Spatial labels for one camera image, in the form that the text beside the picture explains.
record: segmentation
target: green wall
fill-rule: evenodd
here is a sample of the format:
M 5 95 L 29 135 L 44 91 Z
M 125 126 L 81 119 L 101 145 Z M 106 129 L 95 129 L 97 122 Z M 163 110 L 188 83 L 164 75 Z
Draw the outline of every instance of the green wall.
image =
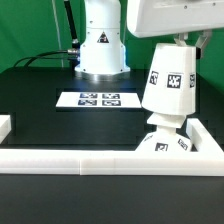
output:
M 137 39 L 125 29 L 127 0 L 122 5 L 121 40 L 125 39 L 127 64 L 132 69 L 149 68 L 155 45 L 173 42 L 172 36 Z M 71 38 L 63 0 L 55 0 L 60 29 L 61 48 L 71 47 Z M 78 37 L 85 40 L 83 0 L 71 0 Z M 196 33 L 190 34 L 189 44 Z M 52 0 L 1 0 L 0 6 L 0 72 L 28 56 L 59 49 Z M 62 66 L 60 60 L 38 60 L 33 66 Z M 224 29 L 213 32 L 205 57 L 197 63 L 199 74 L 224 93 Z

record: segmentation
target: black sticker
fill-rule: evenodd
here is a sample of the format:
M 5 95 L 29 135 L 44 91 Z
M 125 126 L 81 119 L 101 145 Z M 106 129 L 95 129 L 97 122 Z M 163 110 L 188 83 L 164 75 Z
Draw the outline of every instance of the black sticker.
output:
M 157 143 L 155 151 L 166 152 L 168 150 L 168 145 L 163 143 Z
M 97 98 L 97 93 L 81 93 L 80 98 L 85 98 L 85 99 L 96 99 Z
M 195 74 L 190 75 L 190 88 L 195 87 L 196 84 L 196 78 L 195 78 Z
M 104 93 L 103 99 L 120 99 L 120 94 L 118 93 Z
M 97 100 L 79 100 L 79 106 L 97 106 Z
M 103 106 L 121 106 L 121 101 L 120 100 L 103 100 Z
M 167 88 L 180 89 L 181 75 L 168 75 Z
M 179 139 L 178 144 L 185 150 L 187 150 L 188 146 L 184 143 L 183 140 Z
M 102 44 L 109 43 L 107 35 L 104 32 L 101 34 L 101 36 L 100 36 L 99 40 L 97 41 L 97 43 L 102 43 Z
M 149 79 L 149 83 L 151 83 L 153 85 L 156 85 L 158 77 L 159 77 L 159 73 L 152 71 L 150 79 Z

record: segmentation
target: black cable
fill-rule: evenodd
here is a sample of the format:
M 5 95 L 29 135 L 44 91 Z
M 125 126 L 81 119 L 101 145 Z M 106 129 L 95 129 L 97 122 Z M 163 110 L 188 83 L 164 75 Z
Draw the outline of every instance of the black cable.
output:
M 80 48 L 80 43 L 78 41 L 77 33 L 76 33 L 76 28 L 75 28 L 75 23 L 74 23 L 74 18 L 72 14 L 72 8 L 69 0 L 64 0 L 64 5 L 67 13 L 67 18 L 68 18 L 68 24 L 70 28 L 70 33 L 72 37 L 72 47 L 73 48 Z
M 25 60 L 28 60 L 28 59 L 34 59 L 33 61 L 37 60 L 37 59 L 50 59 L 50 60 L 72 60 L 72 58 L 69 58 L 69 57 L 66 57 L 66 58 L 49 58 L 49 57 L 25 57 L 25 58 L 22 58 L 20 60 L 18 60 L 14 65 L 13 67 L 16 67 L 20 62 L 22 61 L 25 61 Z
M 76 33 L 76 30 L 75 30 L 75 23 L 74 23 L 74 19 L 73 19 L 73 14 L 72 14 L 70 1 L 69 0 L 64 0 L 64 4 L 65 4 L 66 12 L 67 12 L 67 17 L 68 17 L 68 23 L 69 23 L 69 27 L 70 27 L 71 36 L 72 36 L 72 39 L 75 40 L 75 39 L 77 39 L 77 33 Z
M 65 54 L 65 53 L 68 53 L 68 51 L 67 50 L 59 50 L 59 51 L 50 51 L 50 52 L 38 54 L 35 57 L 31 57 L 31 59 L 24 65 L 24 67 L 28 67 L 33 61 L 35 61 L 38 58 L 41 58 L 41 57 L 44 57 L 44 56 L 48 56 L 48 55 Z

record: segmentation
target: black table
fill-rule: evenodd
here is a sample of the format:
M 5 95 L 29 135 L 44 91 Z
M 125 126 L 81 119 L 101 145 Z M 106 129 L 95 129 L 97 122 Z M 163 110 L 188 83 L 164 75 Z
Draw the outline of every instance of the black table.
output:
M 69 69 L 9 69 L 0 75 L 0 114 L 12 116 L 13 130 L 1 147 L 134 150 L 155 130 L 146 124 L 151 112 L 55 105 L 62 91 L 137 92 L 141 100 L 147 75 L 94 83 Z M 199 78 L 192 117 L 222 147 L 223 105 L 224 96 Z M 223 177 L 1 175 L 0 195 L 1 224 L 224 222 Z

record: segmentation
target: paper sheet with markers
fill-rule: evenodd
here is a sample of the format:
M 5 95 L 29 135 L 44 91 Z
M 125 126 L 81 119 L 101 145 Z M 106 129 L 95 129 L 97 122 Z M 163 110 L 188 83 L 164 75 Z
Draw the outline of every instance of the paper sheet with markers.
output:
M 62 92 L 56 107 L 141 108 L 136 93 Z

